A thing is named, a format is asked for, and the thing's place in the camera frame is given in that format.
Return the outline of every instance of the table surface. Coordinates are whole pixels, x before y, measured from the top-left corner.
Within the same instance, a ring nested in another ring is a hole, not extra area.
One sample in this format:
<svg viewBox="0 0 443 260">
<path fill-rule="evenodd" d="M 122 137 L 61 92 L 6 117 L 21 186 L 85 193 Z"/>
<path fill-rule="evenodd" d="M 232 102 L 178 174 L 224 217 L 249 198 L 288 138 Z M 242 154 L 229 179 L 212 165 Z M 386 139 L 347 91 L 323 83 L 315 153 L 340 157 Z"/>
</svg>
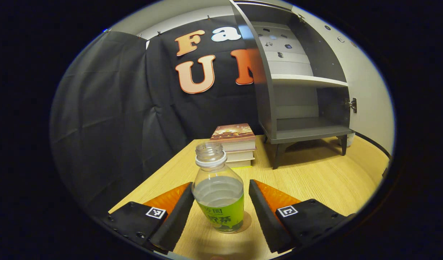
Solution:
<svg viewBox="0 0 443 260">
<path fill-rule="evenodd" d="M 304 201 L 317 199 L 334 211 L 347 216 L 357 212 L 372 196 L 388 165 L 387 156 L 371 143 L 355 136 L 347 154 L 341 155 L 337 138 L 297 143 L 286 150 L 278 169 L 272 169 L 276 145 L 263 144 L 256 137 L 253 167 L 235 169 L 244 182 L 244 211 L 251 224 L 243 232 L 223 234 L 213 229 L 194 201 L 174 253 L 191 259 L 221 256 L 230 259 L 271 259 L 258 217 L 252 204 L 249 180 L 256 179 Z M 208 139 L 193 140 L 170 161 L 157 170 L 109 212 L 129 201 L 144 203 L 189 181 L 194 181 L 198 166 L 195 149 Z"/>
</svg>

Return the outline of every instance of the white letter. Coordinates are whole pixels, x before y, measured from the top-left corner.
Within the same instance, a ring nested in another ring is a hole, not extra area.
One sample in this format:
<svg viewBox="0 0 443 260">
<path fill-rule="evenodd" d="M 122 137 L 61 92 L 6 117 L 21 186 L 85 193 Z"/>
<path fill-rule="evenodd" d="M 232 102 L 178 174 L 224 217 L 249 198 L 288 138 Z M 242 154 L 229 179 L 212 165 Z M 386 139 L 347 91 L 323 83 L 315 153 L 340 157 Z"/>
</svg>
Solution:
<svg viewBox="0 0 443 260">
<path fill-rule="evenodd" d="M 212 31 L 212 33 L 215 33 L 212 36 L 212 41 L 215 41 L 215 42 L 224 42 L 226 40 L 235 41 L 235 40 L 239 40 L 241 38 L 241 36 L 238 34 L 238 31 L 236 30 L 236 28 L 233 28 L 233 27 L 218 28 L 218 29 L 215 29 L 214 31 Z"/>
</svg>

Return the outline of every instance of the stack of books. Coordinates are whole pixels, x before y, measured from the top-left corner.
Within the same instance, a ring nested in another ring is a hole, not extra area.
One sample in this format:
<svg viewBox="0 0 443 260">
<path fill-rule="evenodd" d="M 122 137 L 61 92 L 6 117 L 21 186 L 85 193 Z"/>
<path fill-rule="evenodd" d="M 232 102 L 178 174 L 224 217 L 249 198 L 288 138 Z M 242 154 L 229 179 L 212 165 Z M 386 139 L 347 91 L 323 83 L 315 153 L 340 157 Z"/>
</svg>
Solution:
<svg viewBox="0 0 443 260">
<path fill-rule="evenodd" d="M 251 167 L 254 160 L 255 135 L 249 124 L 218 126 L 211 141 L 220 142 L 226 152 L 226 165 L 230 168 Z"/>
</svg>

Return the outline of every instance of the green bottle label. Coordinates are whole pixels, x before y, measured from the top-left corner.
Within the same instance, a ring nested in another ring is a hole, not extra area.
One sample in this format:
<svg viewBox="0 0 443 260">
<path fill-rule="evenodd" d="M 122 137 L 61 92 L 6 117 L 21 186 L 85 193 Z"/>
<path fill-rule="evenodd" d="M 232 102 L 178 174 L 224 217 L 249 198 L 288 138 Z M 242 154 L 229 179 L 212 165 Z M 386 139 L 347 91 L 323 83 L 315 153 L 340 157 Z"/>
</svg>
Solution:
<svg viewBox="0 0 443 260">
<path fill-rule="evenodd" d="M 200 203 L 199 207 L 210 221 L 212 226 L 220 232 L 233 232 L 238 230 L 244 218 L 244 194 L 235 203 L 221 207 L 212 208 Z"/>
</svg>

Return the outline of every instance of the cabinet leg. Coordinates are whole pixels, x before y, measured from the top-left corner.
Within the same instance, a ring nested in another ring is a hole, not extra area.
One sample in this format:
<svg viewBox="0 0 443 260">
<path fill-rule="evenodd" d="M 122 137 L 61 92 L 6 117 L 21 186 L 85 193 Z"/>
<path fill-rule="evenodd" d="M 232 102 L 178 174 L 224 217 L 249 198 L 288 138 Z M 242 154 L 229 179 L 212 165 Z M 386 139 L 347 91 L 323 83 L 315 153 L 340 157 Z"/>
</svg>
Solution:
<svg viewBox="0 0 443 260">
<path fill-rule="evenodd" d="M 342 135 L 340 141 L 342 142 L 342 156 L 347 153 L 347 135 Z"/>
<path fill-rule="evenodd" d="M 279 166 L 279 162 L 281 161 L 282 156 L 284 155 L 284 152 L 286 151 L 286 148 L 289 146 L 287 143 L 279 143 L 276 147 L 276 157 L 275 162 L 273 165 L 273 170 L 277 169 Z"/>
</svg>

